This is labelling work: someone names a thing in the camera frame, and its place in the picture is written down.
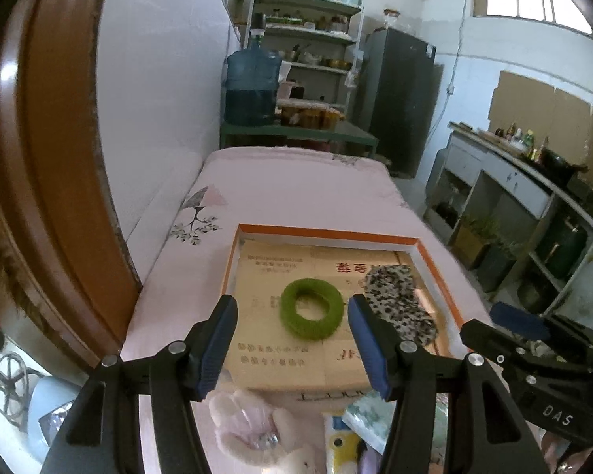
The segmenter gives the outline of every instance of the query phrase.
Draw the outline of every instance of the brown door frame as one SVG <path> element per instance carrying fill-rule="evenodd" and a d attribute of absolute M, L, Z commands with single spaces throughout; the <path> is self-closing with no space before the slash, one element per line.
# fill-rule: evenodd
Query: brown door frame
<path fill-rule="evenodd" d="M 91 366 L 120 350 L 141 290 L 98 135 L 102 4 L 19 0 L 0 28 L 0 255 L 57 345 Z"/>

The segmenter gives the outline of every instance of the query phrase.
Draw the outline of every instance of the wheel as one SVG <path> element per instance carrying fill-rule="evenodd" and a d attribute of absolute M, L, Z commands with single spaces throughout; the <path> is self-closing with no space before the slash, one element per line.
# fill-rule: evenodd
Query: wheel
<path fill-rule="evenodd" d="M 17 353 L 7 353 L 0 358 L 0 413 L 14 426 L 28 409 L 31 398 L 29 376 L 41 373 L 29 369 Z"/>

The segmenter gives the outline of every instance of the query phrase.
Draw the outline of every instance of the drawer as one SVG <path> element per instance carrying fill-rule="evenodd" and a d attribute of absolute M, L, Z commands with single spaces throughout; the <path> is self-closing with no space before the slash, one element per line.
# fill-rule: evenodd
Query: drawer
<path fill-rule="evenodd" d="M 481 172 L 481 161 L 451 143 L 445 167 L 472 187 Z"/>
<path fill-rule="evenodd" d="M 492 153 L 485 156 L 482 168 L 534 217 L 542 216 L 550 196 L 520 169 Z"/>
<path fill-rule="evenodd" d="M 509 193 L 514 190 L 514 183 L 516 183 L 514 178 L 519 176 L 520 171 L 515 168 L 513 164 L 510 164 L 508 161 L 493 153 L 486 153 L 482 168 L 483 171 L 494 178 L 503 189 Z"/>
<path fill-rule="evenodd" d="M 452 134 L 450 136 L 450 145 L 456 146 L 460 150 L 466 151 L 467 153 L 471 154 L 473 157 L 483 160 L 485 157 L 485 152 L 487 151 L 481 145 L 470 144 L 468 141 L 462 139 L 461 137 Z"/>
<path fill-rule="evenodd" d="M 541 189 L 531 178 L 519 171 L 519 175 L 515 178 L 513 196 L 517 201 L 523 205 L 531 214 L 540 219 L 544 213 L 544 209 L 549 202 L 549 194 Z"/>

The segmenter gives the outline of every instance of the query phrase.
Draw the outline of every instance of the leopard print cloth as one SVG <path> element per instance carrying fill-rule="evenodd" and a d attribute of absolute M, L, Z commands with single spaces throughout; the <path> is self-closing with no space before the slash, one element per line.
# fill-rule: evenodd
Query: leopard print cloth
<path fill-rule="evenodd" d="M 435 321 L 420 305 L 408 265 L 380 265 L 367 273 L 365 297 L 376 316 L 390 322 L 403 340 L 427 346 L 435 341 Z"/>

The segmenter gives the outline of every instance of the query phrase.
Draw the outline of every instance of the blue water bottle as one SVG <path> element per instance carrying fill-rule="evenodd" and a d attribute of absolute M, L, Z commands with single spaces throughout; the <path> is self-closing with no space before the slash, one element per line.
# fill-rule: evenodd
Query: blue water bottle
<path fill-rule="evenodd" d="M 226 59 L 225 121 L 238 126 L 263 126 L 274 121 L 281 58 L 261 49 L 265 16 L 252 16 L 247 50 Z"/>

